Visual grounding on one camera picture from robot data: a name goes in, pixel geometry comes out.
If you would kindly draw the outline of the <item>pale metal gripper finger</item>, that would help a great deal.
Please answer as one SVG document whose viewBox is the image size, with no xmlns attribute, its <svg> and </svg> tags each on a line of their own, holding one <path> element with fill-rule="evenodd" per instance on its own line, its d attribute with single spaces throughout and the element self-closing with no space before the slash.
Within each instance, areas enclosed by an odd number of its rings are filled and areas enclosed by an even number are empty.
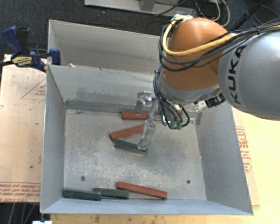
<svg viewBox="0 0 280 224">
<path fill-rule="evenodd" d="M 147 147 L 149 147 L 152 144 L 155 133 L 156 133 L 156 127 L 155 127 L 155 124 L 152 123 L 148 127 L 147 143 L 146 143 Z"/>
<path fill-rule="evenodd" d="M 145 151 L 147 148 L 147 143 L 146 143 L 147 130 L 148 130 L 148 121 L 145 121 L 145 123 L 143 125 L 143 129 L 142 129 L 141 138 L 138 143 L 138 149 L 141 151 Z"/>
</svg>

